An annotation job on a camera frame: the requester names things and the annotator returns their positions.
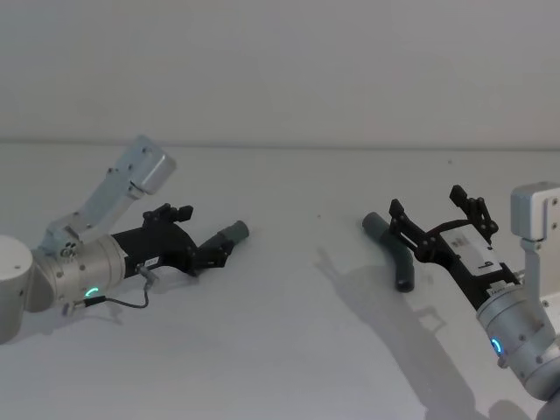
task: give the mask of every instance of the white wall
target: white wall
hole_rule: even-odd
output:
[[[3,0],[0,138],[559,146],[557,0]]]

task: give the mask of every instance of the white table surface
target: white table surface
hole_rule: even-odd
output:
[[[0,145],[0,232],[30,247],[77,208],[123,147]],[[241,219],[249,239],[225,269],[186,286],[167,270],[148,309],[100,305],[71,319],[24,315],[0,346],[2,418],[175,420],[522,420],[529,397],[447,273],[392,262],[361,230],[399,198],[425,228],[461,217],[460,183],[486,198],[494,247],[522,267],[509,231],[518,185],[560,180],[559,153],[169,148],[178,170],[116,224],[164,202],[193,205],[200,243]],[[115,295],[141,299],[129,279]]]

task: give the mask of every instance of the gray curved tube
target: gray curved tube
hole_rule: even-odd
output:
[[[249,228],[241,220],[238,220],[233,225],[222,229],[209,240],[204,242],[200,247],[202,249],[216,249],[219,248],[224,242],[233,242],[234,245],[239,244],[244,239],[249,237]]]
[[[396,289],[400,292],[414,290],[414,259],[410,250],[389,232],[389,224],[379,214],[370,213],[361,225],[366,235],[384,247],[395,260]]]

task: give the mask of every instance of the robotic arm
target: robotic arm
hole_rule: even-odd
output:
[[[389,232],[419,262],[436,263],[449,271],[476,311],[499,366],[511,368],[534,398],[558,407],[560,341],[541,305],[539,291],[543,276],[558,277],[552,269],[552,252],[557,250],[553,242],[560,223],[557,197],[560,185],[550,183],[525,185],[512,193],[512,230],[521,236],[526,251],[523,284],[494,253],[491,238],[498,226],[485,201],[468,198],[459,185],[452,188],[450,198],[466,219],[424,232],[394,199]],[[558,412],[539,418],[558,418]]]
[[[108,169],[81,209],[49,225],[37,249],[0,236],[0,344],[17,335],[24,310],[42,312],[59,305],[71,314],[106,301],[144,308],[157,280],[151,270],[165,265],[197,277],[205,269],[224,267],[234,246],[249,236],[247,226],[237,221],[197,247],[176,224],[190,220],[191,206],[165,204],[144,213],[141,227],[109,234],[128,207],[156,193],[175,167],[171,157],[141,136]],[[136,274],[146,278],[144,304],[105,296]]]

